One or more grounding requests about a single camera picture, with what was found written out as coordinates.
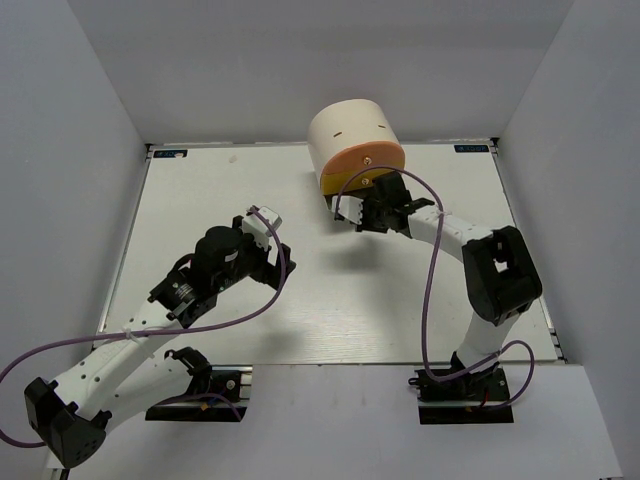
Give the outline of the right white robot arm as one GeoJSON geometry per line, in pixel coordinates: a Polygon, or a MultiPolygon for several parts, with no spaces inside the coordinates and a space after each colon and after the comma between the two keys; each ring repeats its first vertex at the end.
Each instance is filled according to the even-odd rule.
{"type": "Polygon", "coordinates": [[[359,198],[346,195],[332,210],[359,231],[390,230],[433,247],[427,285],[433,284],[438,254],[445,252],[463,267],[472,318],[451,366],[453,390],[472,399],[488,385],[486,371],[513,325],[542,295],[542,283],[521,232],[507,225],[484,227],[455,217],[434,197],[414,199],[397,171],[374,179],[359,198]]]}

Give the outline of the orange top drawer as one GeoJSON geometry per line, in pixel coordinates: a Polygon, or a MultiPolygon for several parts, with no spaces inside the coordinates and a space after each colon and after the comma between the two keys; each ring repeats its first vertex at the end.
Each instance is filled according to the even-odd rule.
{"type": "Polygon", "coordinates": [[[323,175],[354,173],[366,166],[405,165],[405,151],[390,141],[372,141],[344,148],[329,156],[321,170],[323,175]]]}

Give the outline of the yellow drawer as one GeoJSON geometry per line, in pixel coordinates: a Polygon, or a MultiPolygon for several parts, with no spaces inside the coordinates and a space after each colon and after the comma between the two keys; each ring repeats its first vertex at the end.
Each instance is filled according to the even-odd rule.
{"type": "Polygon", "coordinates": [[[322,174],[319,185],[324,196],[336,195],[340,192],[360,191],[371,188],[374,180],[384,174],[391,173],[388,168],[375,168],[368,171],[345,171],[334,174],[322,174]]]}

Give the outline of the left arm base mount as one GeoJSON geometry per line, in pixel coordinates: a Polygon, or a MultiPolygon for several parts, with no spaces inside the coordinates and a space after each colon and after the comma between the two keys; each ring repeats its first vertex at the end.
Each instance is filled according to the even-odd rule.
{"type": "Polygon", "coordinates": [[[186,386],[151,406],[146,421],[239,423],[248,409],[252,367],[214,366],[198,350],[184,347],[164,353],[169,371],[180,362],[188,376],[186,386]]]}

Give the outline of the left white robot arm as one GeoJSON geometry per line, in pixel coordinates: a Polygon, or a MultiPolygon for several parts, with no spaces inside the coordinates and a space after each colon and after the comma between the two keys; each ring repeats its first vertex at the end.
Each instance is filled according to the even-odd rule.
{"type": "Polygon", "coordinates": [[[26,386],[29,425],[63,468],[87,461],[111,430],[140,411],[174,397],[218,397],[212,365],[191,347],[166,345],[198,332],[196,321],[245,279],[282,292],[296,265],[277,235],[281,223],[273,210],[252,207],[231,225],[208,229],[120,332],[94,338],[95,348],[69,370],[26,386]]]}

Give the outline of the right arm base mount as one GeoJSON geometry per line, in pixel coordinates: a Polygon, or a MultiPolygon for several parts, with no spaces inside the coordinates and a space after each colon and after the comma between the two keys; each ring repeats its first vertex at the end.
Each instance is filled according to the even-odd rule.
{"type": "Polygon", "coordinates": [[[408,380],[418,397],[421,425],[512,424],[511,395],[501,367],[488,373],[470,374],[448,382],[435,382],[424,369],[408,380]]]}

